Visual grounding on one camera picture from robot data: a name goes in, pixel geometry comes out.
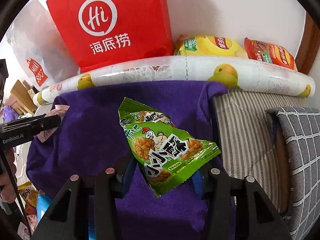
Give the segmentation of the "person left hand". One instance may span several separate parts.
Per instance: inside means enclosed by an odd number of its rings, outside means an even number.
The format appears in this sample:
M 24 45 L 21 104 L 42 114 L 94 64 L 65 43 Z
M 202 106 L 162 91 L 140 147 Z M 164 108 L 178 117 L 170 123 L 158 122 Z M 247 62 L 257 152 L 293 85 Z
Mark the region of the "person left hand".
M 13 149 L 8 150 L 8 152 L 5 154 L 10 170 L 13 174 L 15 182 L 17 182 L 16 178 L 16 165 L 15 165 L 15 152 Z M 14 190 L 14 187 L 10 181 L 9 175 L 7 171 L 3 172 L 0 176 L 0 185 L 3 187 L 1 189 L 1 200 L 5 203 L 11 204 L 16 199 L 16 193 Z

